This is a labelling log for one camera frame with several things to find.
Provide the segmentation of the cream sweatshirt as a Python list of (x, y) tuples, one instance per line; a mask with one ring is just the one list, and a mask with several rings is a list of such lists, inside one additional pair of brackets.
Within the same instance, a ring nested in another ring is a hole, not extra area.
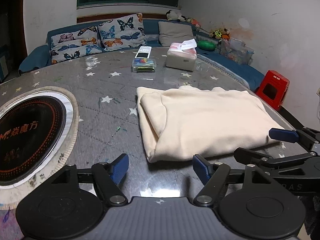
[(275, 142), (280, 128), (263, 103), (247, 91), (137, 88), (137, 108), (148, 162), (189, 161), (253, 149)]

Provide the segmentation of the blue corner sofa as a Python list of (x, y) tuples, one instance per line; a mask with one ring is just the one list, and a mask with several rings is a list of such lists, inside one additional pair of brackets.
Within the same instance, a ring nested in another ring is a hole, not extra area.
[[(161, 44), (159, 42), (159, 27), (158, 23), (161, 22), (160, 19), (144, 19), (144, 30), (146, 34), (146, 45), (151, 46), (153, 48), (160, 47)], [(47, 33), (47, 40), (50, 39), (54, 35), (63, 34), (63, 33), (71, 33), (89, 26), (98, 26), (101, 24), (101, 21), (97, 22), (87, 22), (80, 23), (76, 25), (70, 25), (67, 27), (59, 28), (51, 30)], [(221, 69), (228, 74), (233, 74), (238, 77), (239, 80), (244, 80), (247, 82), (247, 87), (250, 90), (255, 91), (261, 84), (264, 74), (256, 70), (255, 68), (238, 64), (223, 55), (219, 54), (219, 50), (216, 48), (214, 51), (205, 51), (200, 48), (196, 48), (198, 54), (209, 58), (219, 64), (221, 64)], [(20, 64), (18, 69), (18, 74), (22, 75), (27, 72), (31, 72), (32, 70), (36, 70), (39, 68), (43, 68), (51, 65), (51, 57), (50, 57), (50, 44), (44, 44), (35, 48)]]

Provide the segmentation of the clear box of coloured items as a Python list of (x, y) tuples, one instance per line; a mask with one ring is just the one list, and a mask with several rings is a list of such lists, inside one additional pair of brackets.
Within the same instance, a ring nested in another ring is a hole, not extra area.
[(156, 60), (149, 58), (135, 58), (132, 61), (132, 71), (136, 73), (154, 73)]

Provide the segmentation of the grey tissue box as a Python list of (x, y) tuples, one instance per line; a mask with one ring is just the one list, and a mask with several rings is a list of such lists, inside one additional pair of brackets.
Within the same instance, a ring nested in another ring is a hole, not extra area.
[(167, 51), (166, 66), (193, 72), (197, 59), (195, 39), (172, 43)]

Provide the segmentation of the white remote control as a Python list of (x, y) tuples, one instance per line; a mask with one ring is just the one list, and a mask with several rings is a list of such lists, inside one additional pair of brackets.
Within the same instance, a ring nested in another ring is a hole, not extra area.
[(141, 46), (137, 51), (135, 58), (136, 59), (148, 59), (151, 54), (152, 47), (151, 46)]

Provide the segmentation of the black white plush toy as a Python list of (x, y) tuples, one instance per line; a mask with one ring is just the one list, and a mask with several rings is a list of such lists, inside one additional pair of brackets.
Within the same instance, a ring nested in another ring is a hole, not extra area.
[(177, 22), (185, 22), (185, 17), (180, 12), (175, 12), (173, 10), (169, 10), (166, 13), (167, 20), (169, 21), (177, 21)]

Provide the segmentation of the grey cushion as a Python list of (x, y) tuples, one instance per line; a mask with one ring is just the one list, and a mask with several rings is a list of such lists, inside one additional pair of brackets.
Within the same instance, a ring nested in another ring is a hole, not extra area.
[(180, 23), (159, 22), (159, 42), (163, 47), (194, 38), (191, 26)]

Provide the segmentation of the red plastic stool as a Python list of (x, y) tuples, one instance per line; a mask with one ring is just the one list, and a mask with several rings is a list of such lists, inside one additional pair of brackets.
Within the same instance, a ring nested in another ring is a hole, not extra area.
[(289, 79), (275, 70), (269, 70), (255, 93), (274, 110), (279, 111), (289, 85)]

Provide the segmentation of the round black induction cooker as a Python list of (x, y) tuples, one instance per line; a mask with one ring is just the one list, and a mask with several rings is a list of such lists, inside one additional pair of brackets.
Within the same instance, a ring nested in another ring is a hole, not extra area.
[(75, 96), (46, 86), (1, 106), (1, 210), (14, 209), (65, 165), (76, 142)]

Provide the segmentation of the clear plastic storage box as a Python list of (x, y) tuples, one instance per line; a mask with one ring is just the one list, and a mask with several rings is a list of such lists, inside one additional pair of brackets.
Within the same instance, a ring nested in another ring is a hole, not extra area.
[(244, 42), (230, 38), (229, 40), (221, 40), (220, 54), (237, 64), (248, 65), (254, 50), (247, 47)]

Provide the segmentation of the yellow plush toys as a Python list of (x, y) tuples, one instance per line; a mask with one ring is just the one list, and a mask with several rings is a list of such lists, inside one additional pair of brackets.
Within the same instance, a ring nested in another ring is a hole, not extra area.
[(230, 40), (230, 30), (227, 28), (219, 28), (216, 30), (211, 30), (209, 32), (209, 36), (217, 40)]

